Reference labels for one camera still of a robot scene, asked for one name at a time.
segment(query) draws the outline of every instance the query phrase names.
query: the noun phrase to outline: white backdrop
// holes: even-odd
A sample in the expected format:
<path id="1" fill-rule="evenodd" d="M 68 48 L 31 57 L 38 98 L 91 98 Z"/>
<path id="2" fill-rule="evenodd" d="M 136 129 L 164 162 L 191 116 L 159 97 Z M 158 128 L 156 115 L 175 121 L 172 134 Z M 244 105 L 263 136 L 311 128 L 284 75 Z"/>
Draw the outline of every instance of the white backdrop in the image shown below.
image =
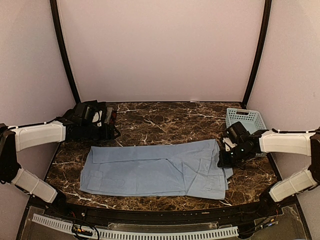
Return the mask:
<path id="1" fill-rule="evenodd" d="M 241 101 L 264 0 L 59 0 L 82 101 Z"/>

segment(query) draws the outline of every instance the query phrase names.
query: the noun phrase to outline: black metal bar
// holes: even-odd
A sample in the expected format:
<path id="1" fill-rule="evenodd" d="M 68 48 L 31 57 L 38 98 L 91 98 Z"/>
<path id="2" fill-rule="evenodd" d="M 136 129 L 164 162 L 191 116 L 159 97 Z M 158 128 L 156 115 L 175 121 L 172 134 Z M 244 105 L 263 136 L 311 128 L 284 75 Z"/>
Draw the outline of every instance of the black metal bar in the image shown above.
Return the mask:
<path id="1" fill-rule="evenodd" d="M 51 5 L 52 19 L 53 19 L 53 23 L 54 23 L 56 39 L 59 44 L 60 54 L 61 54 L 61 58 L 62 58 L 63 65 L 64 65 L 64 70 L 65 70 L 66 76 L 68 78 L 68 82 L 69 82 L 69 85 L 70 85 L 70 88 L 72 91 L 74 101 L 76 104 L 78 104 L 78 103 L 81 103 L 81 100 L 80 100 L 80 96 L 79 96 L 79 93 L 77 90 L 74 76 L 72 74 L 72 70 L 70 67 L 69 58 L 68 58 L 68 54 L 67 54 L 67 50 L 66 50 L 66 45 L 65 45 L 65 41 L 64 41 L 64 36 L 62 34 L 62 28 L 61 28 L 61 23 L 60 23 L 60 18 L 59 18 L 59 10 L 58 10 L 57 0 L 50 0 L 50 5 Z"/>
<path id="2" fill-rule="evenodd" d="M 256 47 L 254 61 L 249 77 L 248 84 L 246 86 L 246 90 L 244 93 L 244 97 L 242 100 L 242 104 L 246 107 L 252 92 L 252 89 L 255 84 L 262 52 L 265 45 L 266 35 L 267 35 L 267 29 L 268 29 L 268 23 L 269 23 L 269 17 L 270 17 L 270 11 L 271 11 L 271 3 L 272 0 L 265 0 L 264 2 L 264 10 L 263 10 L 263 17 L 262 17 L 262 23 L 261 23 L 261 29 L 260 29 L 260 35 L 258 40 L 258 45 Z"/>

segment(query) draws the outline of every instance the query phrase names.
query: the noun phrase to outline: robotic arm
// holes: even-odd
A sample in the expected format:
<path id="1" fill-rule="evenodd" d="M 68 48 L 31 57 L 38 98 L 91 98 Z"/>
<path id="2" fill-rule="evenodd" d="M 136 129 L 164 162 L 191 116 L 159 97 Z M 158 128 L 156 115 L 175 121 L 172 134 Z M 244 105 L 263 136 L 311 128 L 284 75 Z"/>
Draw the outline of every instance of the robotic arm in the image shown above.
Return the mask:
<path id="1" fill-rule="evenodd" d="M 116 118 L 117 111 L 107 107 L 106 102 L 87 101 L 78 103 L 62 117 L 50 122 L 24 126 L 6 126 L 1 123 L 0 182 L 14 184 L 51 204 L 65 198 L 54 187 L 24 169 L 17 162 L 17 152 L 47 143 L 115 139 L 120 136 L 115 127 Z"/>
<path id="2" fill-rule="evenodd" d="M 234 167 L 238 161 L 253 158 L 257 153 L 293 153 L 311 157 L 311 165 L 267 188 L 260 196 L 264 210 L 269 205 L 310 190 L 320 184 L 320 130 L 258 130 L 250 134 L 241 122 L 226 130 L 225 149 L 220 150 L 218 167 Z"/>

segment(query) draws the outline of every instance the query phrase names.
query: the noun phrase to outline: white wall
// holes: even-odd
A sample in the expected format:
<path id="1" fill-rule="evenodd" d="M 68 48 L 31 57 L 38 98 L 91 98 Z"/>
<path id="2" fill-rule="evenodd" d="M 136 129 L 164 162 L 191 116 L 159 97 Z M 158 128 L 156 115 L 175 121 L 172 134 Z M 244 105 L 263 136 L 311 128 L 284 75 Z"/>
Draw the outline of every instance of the white wall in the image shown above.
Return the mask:
<path id="1" fill-rule="evenodd" d="M 59 0 L 83 101 L 242 101 L 264 0 Z"/>
<path id="2" fill-rule="evenodd" d="M 320 1 L 274 0 L 265 47 L 248 108 L 269 128 L 320 126 Z M 309 157 L 276 154 L 284 178 L 311 163 Z M 313 239 L 320 239 L 320 187 L 298 196 Z"/>
<path id="3" fill-rule="evenodd" d="M 1 0 L 0 123 L 48 121 L 73 107 L 49 0 Z M 18 153 L 18 162 L 44 177 L 57 148 L 49 144 Z M 28 197 L 0 185 L 0 239 L 13 240 Z"/>

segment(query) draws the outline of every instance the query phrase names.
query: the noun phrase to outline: brown marble surface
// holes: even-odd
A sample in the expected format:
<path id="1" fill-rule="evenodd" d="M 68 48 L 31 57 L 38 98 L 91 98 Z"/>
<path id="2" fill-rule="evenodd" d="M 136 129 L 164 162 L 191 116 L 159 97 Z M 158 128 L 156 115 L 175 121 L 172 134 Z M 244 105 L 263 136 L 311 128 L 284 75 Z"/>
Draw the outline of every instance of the brown marble surface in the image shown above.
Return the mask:
<path id="1" fill-rule="evenodd" d="M 49 169 L 46 181 L 61 190 L 73 204 L 135 211 L 186 211 L 221 208 L 252 203 L 276 176 L 265 158 L 253 158 L 242 169 L 234 168 L 225 200 L 189 196 L 119 197 L 85 193 L 79 190 L 80 174 L 91 146 L 143 146 L 182 144 L 219 139 L 226 129 L 227 108 L 240 108 L 232 102 L 143 102 L 111 103 L 118 110 L 116 141 L 63 142 Z"/>

